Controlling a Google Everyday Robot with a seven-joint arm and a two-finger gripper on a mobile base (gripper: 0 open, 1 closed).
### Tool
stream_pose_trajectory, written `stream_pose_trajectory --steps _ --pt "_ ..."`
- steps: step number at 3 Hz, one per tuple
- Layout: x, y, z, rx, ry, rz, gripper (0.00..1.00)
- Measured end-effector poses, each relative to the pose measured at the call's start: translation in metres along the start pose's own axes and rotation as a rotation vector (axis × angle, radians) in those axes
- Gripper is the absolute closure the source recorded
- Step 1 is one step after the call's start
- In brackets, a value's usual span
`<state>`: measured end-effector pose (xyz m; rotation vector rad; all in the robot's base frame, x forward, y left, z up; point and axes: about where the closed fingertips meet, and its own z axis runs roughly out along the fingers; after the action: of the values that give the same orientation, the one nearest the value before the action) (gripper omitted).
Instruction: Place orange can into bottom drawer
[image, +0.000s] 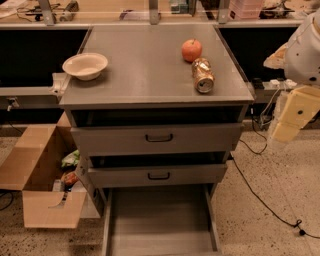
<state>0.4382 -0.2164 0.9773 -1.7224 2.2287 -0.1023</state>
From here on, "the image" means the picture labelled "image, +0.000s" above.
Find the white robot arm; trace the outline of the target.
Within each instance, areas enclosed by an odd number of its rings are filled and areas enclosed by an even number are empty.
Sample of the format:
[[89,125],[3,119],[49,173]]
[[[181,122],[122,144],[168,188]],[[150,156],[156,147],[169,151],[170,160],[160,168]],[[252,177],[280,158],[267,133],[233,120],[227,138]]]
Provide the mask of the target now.
[[297,84],[278,98],[269,128],[272,141],[287,143],[320,111],[320,9],[308,15],[263,66],[283,69]]

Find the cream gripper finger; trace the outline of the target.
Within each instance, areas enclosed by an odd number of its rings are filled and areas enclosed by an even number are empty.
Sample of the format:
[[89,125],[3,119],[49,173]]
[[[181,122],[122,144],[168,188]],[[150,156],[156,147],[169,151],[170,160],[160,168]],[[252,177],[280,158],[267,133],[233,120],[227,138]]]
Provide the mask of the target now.
[[281,143],[287,143],[292,141],[299,131],[299,127],[274,121],[271,125],[271,138]]

